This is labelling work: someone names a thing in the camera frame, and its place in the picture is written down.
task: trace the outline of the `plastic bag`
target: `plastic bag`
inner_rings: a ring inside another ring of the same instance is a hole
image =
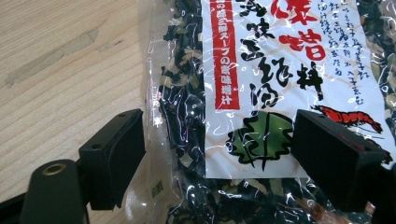
[[[236,2],[247,2],[248,9],[254,1]],[[386,123],[395,136],[394,3],[357,3],[373,74],[386,102]],[[309,178],[206,178],[205,121],[216,114],[205,114],[201,1],[154,1],[151,30],[148,139],[154,223],[370,222],[370,205],[363,213],[335,210]],[[387,162],[392,160],[389,154]]]

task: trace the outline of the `wood grain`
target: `wood grain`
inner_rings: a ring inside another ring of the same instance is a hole
[[[145,110],[148,41],[143,2],[0,0],[0,201],[25,192],[41,164],[76,160],[118,113]],[[131,185],[140,198],[146,160]],[[144,223],[124,208],[90,216]]]

